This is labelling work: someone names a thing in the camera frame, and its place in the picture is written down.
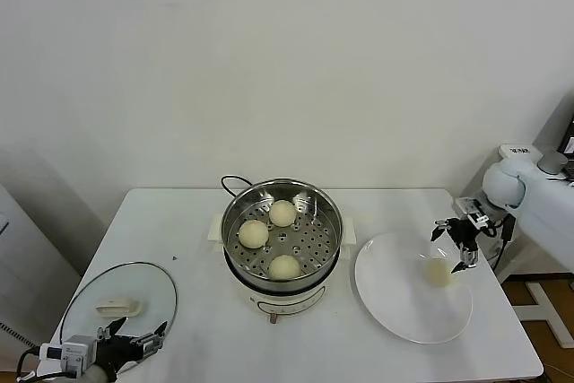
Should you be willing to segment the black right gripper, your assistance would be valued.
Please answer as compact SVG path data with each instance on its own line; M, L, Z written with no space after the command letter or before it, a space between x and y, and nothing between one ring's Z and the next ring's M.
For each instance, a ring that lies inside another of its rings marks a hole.
M451 270L452 273L465 271L476 267L478 262L478 245L476 237L484 233L488 237L493 237L493 226L489 222L486 227L477 229L469 219L449 218L448 220L438 220L431 233L430 240L437 240L445 231L460 249L460 261Z

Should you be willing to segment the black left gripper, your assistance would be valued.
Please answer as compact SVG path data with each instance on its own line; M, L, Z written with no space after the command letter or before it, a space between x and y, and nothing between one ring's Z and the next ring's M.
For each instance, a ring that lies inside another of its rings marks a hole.
M152 333L139 337L136 344L132 343L131 336L115 335L126 320L127 317L118 318L97 330L98 339L108 339L98 341L95 360L95 364L106 374L118 374L127 363L139 362L143 356L152 356L163 346L168 321L164 321Z

